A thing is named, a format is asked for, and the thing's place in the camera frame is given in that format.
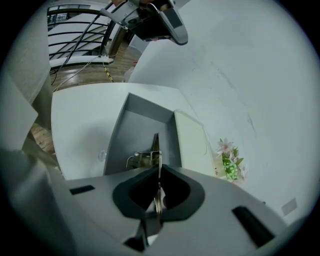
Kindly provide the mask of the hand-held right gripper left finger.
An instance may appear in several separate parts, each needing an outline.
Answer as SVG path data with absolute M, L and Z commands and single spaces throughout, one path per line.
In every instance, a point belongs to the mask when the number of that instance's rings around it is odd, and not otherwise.
M 113 191 L 122 182 L 146 172 L 146 167 L 100 177 L 67 180 L 66 184 L 84 212 L 109 236 L 125 245 L 141 235 L 141 221 L 128 218 L 115 205 Z

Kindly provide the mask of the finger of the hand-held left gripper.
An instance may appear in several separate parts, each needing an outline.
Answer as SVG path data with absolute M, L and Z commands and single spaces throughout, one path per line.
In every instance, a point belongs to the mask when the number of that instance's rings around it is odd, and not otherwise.
M 100 13 L 143 41 L 173 40 L 172 0 L 123 0 L 112 11 Z
M 155 15 L 155 35 L 158 40 L 168 39 L 179 46 L 188 43 L 188 32 L 173 0 L 153 0 L 149 8 Z

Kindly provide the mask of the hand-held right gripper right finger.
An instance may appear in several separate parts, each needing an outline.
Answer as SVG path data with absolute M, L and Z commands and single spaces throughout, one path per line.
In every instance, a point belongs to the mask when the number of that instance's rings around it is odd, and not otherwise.
M 190 218 L 165 222 L 147 248 L 149 256 L 243 256 L 256 245 L 232 210 L 246 207 L 275 236 L 287 224 L 271 208 L 239 186 L 193 170 L 177 171 L 197 182 L 205 192 L 204 202 Z

